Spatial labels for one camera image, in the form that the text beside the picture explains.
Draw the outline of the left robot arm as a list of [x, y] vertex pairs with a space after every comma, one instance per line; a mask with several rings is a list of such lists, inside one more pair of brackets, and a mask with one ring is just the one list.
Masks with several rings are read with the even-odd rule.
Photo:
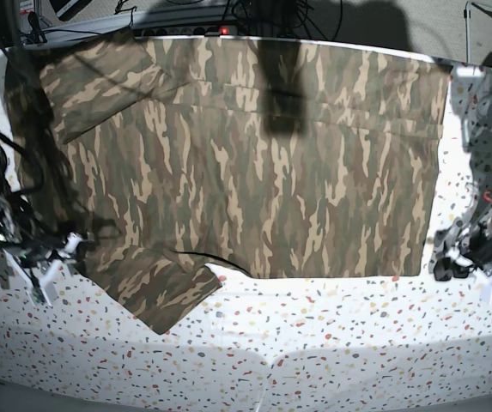
[[473, 195], [466, 211], [436, 232], [432, 273], [437, 282], [471, 278], [480, 299], [492, 303], [492, 53], [482, 65], [453, 70], [453, 112], [461, 124], [462, 149], [469, 156]]

